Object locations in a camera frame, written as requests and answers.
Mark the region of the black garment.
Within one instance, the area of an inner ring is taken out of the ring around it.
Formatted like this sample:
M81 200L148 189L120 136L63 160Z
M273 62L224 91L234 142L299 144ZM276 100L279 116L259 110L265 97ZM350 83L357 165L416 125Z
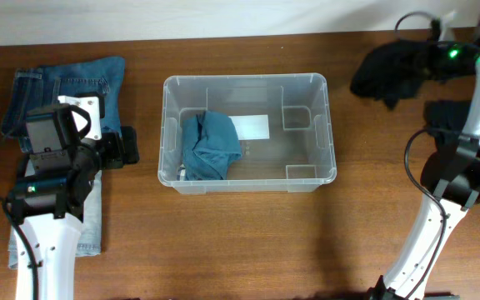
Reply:
M460 132L467 120L471 101L438 100L426 102L423 117L426 126ZM437 149L455 143L458 135L445 132L429 132Z
M400 100L415 98L429 79L431 44L397 40L374 48L366 55L350 83L350 92L360 98L382 101L393 110Z

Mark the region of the blue shirt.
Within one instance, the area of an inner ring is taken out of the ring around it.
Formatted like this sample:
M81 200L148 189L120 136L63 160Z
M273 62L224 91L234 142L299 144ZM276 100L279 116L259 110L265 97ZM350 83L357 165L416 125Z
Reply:
M206 111L182 125L182 165L187 181L226 180L242 148L232 119Z

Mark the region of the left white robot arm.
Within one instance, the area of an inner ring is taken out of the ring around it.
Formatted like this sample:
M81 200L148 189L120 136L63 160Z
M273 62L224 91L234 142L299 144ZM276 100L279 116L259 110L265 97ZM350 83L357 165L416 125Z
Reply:
M31 143L2 207L17 240L18 299L71 299L85 202L96 175L139 160L133 127L103 132L97 93L61 96L16 124Z

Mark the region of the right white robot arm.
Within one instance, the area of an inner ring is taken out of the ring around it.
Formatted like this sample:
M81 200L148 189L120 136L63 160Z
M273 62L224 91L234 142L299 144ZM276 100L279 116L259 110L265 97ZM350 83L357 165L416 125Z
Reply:
M393 266L367 291L369 299L422 299L433 266L453 229L480 203L480 18L471 42L457 42L448 25L431 16L424 41L398 37L372 50L355 73L351 91L394 108L412 98L427 81L473 76L470 102L430 102L437 113L423 131L434 137L436 151L422 174L412 180L422 204Z

